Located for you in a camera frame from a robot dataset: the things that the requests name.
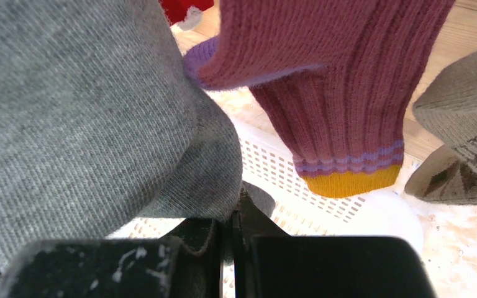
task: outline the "perforated basket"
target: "perforated basket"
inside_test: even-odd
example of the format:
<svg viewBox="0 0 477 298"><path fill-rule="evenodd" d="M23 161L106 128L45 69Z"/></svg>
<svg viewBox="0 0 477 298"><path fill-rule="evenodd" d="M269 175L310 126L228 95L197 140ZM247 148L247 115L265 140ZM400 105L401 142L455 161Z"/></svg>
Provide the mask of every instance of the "perforated basket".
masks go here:
<svg viewBox="0 0 477 298"><path fill-rule="evenodd" d="M294 170L291 153L276 136L233 120L242 149L243 180L264 189L276 202L271 219L291 235L387 235L405 239L421 254L419 220L393 189L346 199L308 190ZM115 238L158 238L182 219L135 219ZM224 268L224 297L235 297L234 271Z"/></svg>

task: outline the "yellow band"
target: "yellow band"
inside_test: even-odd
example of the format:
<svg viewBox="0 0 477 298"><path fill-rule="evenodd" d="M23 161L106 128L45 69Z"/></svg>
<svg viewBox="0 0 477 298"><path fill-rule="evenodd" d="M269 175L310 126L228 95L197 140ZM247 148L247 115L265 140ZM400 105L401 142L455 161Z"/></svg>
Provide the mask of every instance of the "yellow band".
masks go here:
<svg viewBox="0 0 477 298"><path fill-rule="evenodd" d="M313 178L302 177L302 179L306 181L313 193L340 199L393 185L400 169L400 165L395 165L377 170L372 174L346 172Z"/></svg>

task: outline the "folded sock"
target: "folded sock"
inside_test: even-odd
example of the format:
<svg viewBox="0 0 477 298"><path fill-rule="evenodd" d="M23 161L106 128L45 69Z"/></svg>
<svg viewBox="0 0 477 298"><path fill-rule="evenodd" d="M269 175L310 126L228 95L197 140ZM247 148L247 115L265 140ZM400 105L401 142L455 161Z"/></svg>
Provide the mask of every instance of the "folded sock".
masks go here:
<svg viewBox="0 0 477 298"><path fill-rule="evenodd" d="M139 214L227 220L241 170L156 0L0 4L0 269Z"/></svg>
<svg viewBox="0 0 477 298"><path fill-rule="evenodd" d="M250 87L312 192L346 197L394 184L405 110L453 3L377 1L368 17L357 14L357 34L345 32L342 55ZM338 53L335 41L320 51Z"/></svg>
<svg viewBox="0 0 477 298"><path fill-rule="evenodd" d="M412 174L405 191L427 202L477 205L477 52L446 67L412 111L444 146Z"/></svg>
<svg viewBox="0 0 477 298"><path fill-rule="evenodd" d="M186 72L218 90L347 61L379 2L221 0L219 36L187 52Z"/></svg>

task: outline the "beige sock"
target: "beige sock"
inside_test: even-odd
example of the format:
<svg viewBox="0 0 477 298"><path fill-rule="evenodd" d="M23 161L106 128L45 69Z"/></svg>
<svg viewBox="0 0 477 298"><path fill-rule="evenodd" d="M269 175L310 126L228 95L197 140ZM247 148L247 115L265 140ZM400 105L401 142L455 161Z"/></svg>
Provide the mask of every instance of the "beige sock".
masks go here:
<svg viewBox="0 0 477 298"><path fill-rule="evenodd" d="M416 170L405 191L428 202L477 204L477 52L446 67L413 113L445 145Z"/></svg>

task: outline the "floor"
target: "floor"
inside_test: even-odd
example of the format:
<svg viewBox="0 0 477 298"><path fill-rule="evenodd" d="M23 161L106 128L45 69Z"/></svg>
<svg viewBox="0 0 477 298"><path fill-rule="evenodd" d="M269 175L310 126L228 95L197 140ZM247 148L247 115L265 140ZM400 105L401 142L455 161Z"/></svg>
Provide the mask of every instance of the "floor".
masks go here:
<svg viewBox="0 0 477 298"><path fill-rule="evenodd" d="M193 45L218 34L217 5L204 13L192 31L174 29L184 53ZM426 71L411 104L447 65L477 50L477 0L458 0L438 36ZM231 117L276 135L267 115L247 89L209 93ZM404 120L406 160L394 186L399 192L409 175L442 142L425 131L409 106ZM422 259L439 297L477 297L477 207L423 203L402 194L415 210L425 233Z"/></svg>

